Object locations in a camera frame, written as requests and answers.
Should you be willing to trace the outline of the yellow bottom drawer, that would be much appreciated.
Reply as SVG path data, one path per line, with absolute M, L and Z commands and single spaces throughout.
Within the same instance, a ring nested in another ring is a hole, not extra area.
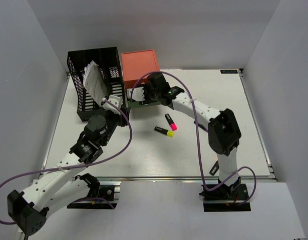
M 159 101 L 130 101 L 130 100 L 127 100 L 127 104 L 128 107 L 132 109 L 161 105 Z

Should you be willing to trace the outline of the coral top drawer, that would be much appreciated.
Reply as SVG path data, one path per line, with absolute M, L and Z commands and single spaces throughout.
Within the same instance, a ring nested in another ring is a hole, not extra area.
M 138 81 L 138 79 L 128 79 L 128 78 L 124 78 L 124 87 L 125 90 L 127 89 L 132 89 L 133 86 L 136 84 L 136 82 Z M 147 78 L 142 79 L 140 82 L 138 82 L 136 84 L 136 87 L 139 87 L 141 84 L 148 84 L 149 81 Z

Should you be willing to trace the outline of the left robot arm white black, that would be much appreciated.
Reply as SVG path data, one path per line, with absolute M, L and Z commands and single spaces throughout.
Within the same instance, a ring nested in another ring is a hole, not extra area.
M 45 169 L 40 179 L 22 191 L 9 193 L 8 215 L 26 236 L 37 233 L 53 213 L 71 203 L 107 201 L 97 178 L 81 172 L 98 164 L 116 127 L 124 126 L 130 126 L 125 110 L 105 103 L 56 167 Z

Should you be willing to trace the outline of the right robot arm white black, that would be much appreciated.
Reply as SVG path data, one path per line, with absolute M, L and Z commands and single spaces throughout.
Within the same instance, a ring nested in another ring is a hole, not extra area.
M 208 144 L 217 154 L 219 177 L 217 188 L 220 195 L 229 200 L 238 193 L 240 176 L 237 170 L 237 149 L 241 138 L 236 117 L 232 110 L 218 110 L 196 100 L 188 87 L 171 87 L 166 81 L 164 71 L 144 74 L 148 83 L 138 80 L 130 93 L 132 100 L 159 102 L 172 110 L 186 114 L 194 119 L 196 126 L 207 128 Z

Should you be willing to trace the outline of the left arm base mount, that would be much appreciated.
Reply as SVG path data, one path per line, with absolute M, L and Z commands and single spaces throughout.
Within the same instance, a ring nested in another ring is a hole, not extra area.
M 100 181 L 89 173 L 78 175 L 75 181 L 84 181 L 87 184 L 88 192 L 70 203 L 68 209 L 85 210 L 113 210 L 119 199 L 119 185 L 101 184 Z

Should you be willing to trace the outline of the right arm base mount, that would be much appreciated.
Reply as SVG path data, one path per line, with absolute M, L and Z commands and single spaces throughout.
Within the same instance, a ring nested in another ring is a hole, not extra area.
M 241 183 L 231 195 L 220 187 L 214 191 L 207 191 L 201 185 L 199 195 L 202 198 L 203 210 L 206 213 L 221 213 L 221 212 L 250 212 L 251 206 L 249 201 L 245 202 L 248 197 L 247 186 Z

